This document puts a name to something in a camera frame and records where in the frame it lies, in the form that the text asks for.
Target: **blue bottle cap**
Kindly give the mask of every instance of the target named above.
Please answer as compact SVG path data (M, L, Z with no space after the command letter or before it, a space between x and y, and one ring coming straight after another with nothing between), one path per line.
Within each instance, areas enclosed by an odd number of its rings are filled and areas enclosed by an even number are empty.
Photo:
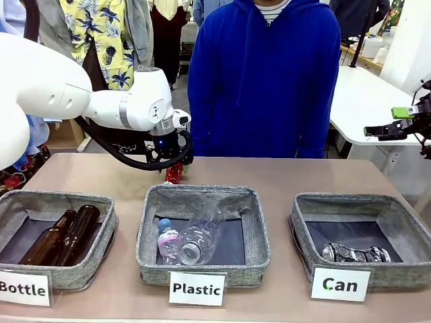
M161 219L159 221L159 232L163 232L166 229L169 229L172 227L172 224L169 219Z

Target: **brown glass bottle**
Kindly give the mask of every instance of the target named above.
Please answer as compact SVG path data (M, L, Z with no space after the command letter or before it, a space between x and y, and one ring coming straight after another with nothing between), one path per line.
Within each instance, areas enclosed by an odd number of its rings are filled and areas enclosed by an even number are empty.
M65 214L50 228L44 230L39 238L21 259L20 264L31 264L34 266L54 265L61 248L67 230L75 219L76 212L67 210Z
M82 206L63 240L63 249L57 266L73 266L78 257L86 249L96 228L100 211L93 205Z

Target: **label sign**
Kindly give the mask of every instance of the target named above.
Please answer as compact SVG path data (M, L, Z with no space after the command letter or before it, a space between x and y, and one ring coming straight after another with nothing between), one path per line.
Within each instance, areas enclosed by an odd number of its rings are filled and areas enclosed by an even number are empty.
M370 274L370 271L316 268L311 298L364 301Z
M222 306L224 278L171 272L169 303Z
M50 306L48 277L0 271L0 301Z

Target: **red wrapper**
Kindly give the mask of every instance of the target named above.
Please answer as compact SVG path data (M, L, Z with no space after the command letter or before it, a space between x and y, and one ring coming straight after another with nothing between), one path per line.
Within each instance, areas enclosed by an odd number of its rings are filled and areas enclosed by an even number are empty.
M183 174L183 165L181 163L177 163L176 165L170 166L166 170L166 177L164 178L165 182L171 182L173 184L180 184L180 178Z

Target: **white robotic arm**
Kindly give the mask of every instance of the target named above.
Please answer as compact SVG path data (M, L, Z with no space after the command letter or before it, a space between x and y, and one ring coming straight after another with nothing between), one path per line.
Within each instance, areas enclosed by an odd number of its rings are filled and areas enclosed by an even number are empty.
M0 33L0 62L3 65L0 77L0 170L16 161L27 148L29 126L25 114L58 119L85 116L104 127L150 131L153 138L158 138L154 140L158 161L185 155L184 149L171 146L178 145L177 128L189 123L191 117L172 107L163 71L136 71L134 84L128 92L93 93L90 78L77 63L45 46L4 33ZM79 125L95 138L86 122L78 119ZM101 138L95 140L105 147ZM127 159L114 157L122 162Z

